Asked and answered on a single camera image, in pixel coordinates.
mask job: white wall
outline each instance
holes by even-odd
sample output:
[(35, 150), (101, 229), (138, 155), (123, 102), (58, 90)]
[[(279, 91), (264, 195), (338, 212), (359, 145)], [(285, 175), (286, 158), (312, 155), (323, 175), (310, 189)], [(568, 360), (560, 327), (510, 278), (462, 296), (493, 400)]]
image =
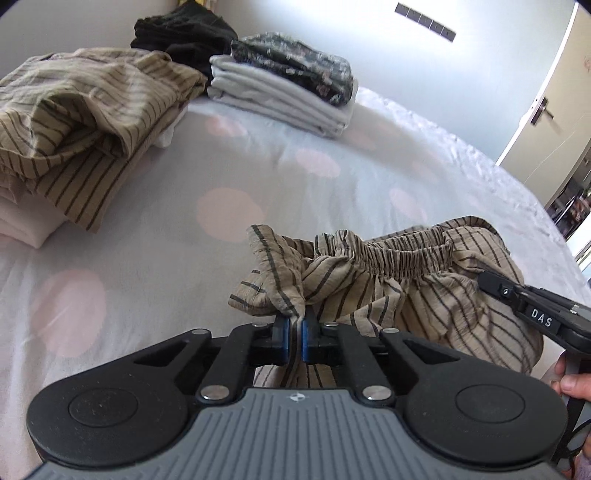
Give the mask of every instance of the white wall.
[(396, 0), (218, 0), (239, 35), (283, 31), (351, 62), (361, 85), (495, 159), (554, 59), (573, 0), (403, 0), (453, 43), (394, 13)]
[(27, 58), (82, 47), (129, 47), (138, 18), (175, 0), (18, 0), (0, 18), (0, 77)]

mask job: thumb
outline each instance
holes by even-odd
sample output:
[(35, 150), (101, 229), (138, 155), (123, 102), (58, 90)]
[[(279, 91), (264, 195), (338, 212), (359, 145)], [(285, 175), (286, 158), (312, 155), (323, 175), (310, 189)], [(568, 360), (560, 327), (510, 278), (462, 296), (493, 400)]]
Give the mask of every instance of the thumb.
[(560, 380), (563, 393), (591, 401), (591, 374), (565, 375)]

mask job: metal screw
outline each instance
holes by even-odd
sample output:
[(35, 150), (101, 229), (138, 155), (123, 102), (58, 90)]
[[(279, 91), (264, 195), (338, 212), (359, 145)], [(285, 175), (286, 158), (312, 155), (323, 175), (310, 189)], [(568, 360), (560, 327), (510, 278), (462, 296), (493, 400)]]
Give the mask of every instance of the metal screw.
[(383, 385), (371, 385), (369, 387), (365, 387), (362, 391), (362, 394), (368, 400), (386, 400), (390, 398), (392, 395), (392, 390), (388, 387), (384, 387)]
[(201, 396), (205, 400), (223, 400), (230, 394), (225, 385), (208, 385), (201, 389)]

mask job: striped pants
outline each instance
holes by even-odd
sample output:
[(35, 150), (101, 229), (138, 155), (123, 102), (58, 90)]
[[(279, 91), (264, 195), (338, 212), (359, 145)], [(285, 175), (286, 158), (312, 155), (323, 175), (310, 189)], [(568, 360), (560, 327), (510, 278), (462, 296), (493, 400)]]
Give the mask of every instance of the striped pants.
[(287, 367), (260, 368), (255, 386), (335, 386), (330, 367), (301, 362), (307, 305), (320, 322), (347, 323), (366, 336), (395, 327), (518, 372), (530, 373), (540, 358), (541, 334), (478, 289), (482, 270), (523, 283), (503, 240), (481, 218), (367, 241), (349, 230), (291, 239), (267, 225), (253, 225), (248, 235), (259, 266), (229, 304), (254, 316), (281, 312), (297, 342)]

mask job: air vent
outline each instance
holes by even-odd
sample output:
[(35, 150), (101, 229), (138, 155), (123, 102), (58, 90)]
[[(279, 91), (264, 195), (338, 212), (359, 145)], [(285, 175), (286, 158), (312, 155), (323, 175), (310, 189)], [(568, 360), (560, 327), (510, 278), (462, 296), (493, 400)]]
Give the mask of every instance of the air vent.
[(453, 30), (450, 30), (449, 28), (447, 28), (444, 25), (441, 25), (440, 23), (436, 22), (432, 18), (430, 18), (426, 15), (423, 15), (421, 12), (417, 12), (416, 10), (413, 10), (412, 8), (409, 8), (406, 5), (403, 5), (403, 4), (396, 5), (395, 12), (397, 14), (402, 15), (403, 17), (408, 18), (409, 20), (412, 20), (413, 22), (416, 22), (416, 23), (422, 25), (425, 28), (428, 28), (433, 33), (436, 33), (437, 35), (439, 35), (449, 41), (453, 41), (453, 39), (456, 38), (456, 33)]

